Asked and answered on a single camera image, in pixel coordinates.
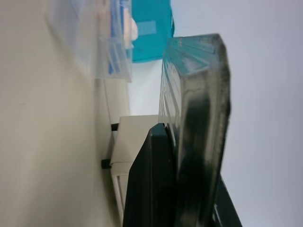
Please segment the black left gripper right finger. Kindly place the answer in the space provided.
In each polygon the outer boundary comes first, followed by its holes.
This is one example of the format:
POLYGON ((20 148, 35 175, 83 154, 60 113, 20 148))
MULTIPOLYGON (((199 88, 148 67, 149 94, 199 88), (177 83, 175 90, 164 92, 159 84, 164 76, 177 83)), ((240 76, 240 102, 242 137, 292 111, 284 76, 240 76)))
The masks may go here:
POLYGON ((241 226, 221 176, 230 91, 227 51, 219 34, 168 40, 162 59, 159 122, 171 139, 177 227, 241 226))

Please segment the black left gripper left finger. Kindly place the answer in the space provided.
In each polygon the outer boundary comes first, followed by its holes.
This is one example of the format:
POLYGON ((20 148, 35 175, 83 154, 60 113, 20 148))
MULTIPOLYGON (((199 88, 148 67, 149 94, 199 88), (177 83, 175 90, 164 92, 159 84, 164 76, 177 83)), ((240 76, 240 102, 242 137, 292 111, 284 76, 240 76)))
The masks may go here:
POLYGON ((172 227, 176 177, 170 138, 162 123, 154 125, 128 176, 123 226, 172 227))

